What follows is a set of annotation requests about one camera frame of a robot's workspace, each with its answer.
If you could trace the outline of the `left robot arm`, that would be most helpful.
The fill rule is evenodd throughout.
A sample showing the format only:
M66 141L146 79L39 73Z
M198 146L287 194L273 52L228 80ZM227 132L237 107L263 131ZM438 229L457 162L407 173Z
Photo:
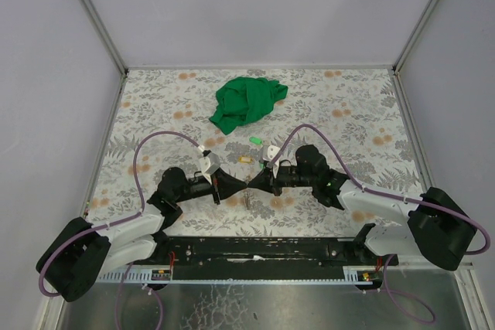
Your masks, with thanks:
M52 296L76 301L101 275L133 260L149 258L157 246L153 234L170 227L182 215L179 202L212 196L219 204L247 186L222 168L208 176L197 172L192 178L181 168L168 168L144 209L100 226L82 217L72 219L36 264L40 291L48 295L46 286L50 285Z

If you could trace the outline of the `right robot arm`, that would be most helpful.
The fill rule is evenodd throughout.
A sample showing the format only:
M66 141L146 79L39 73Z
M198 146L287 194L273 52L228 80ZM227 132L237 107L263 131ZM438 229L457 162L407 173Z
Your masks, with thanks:
M370 213L394 223L393 227L373 227L365 245L376 255L422 256L431 264L454 271L466 255L477 228L468 216L441 189L431 187L417 201L385 188L354 182L347 174L328 166L314 145L295 152L295 164L269 162L278 147L262 150L264 168L248 183L279 196L285 188L309 187L313 197L325 207L350 213Z

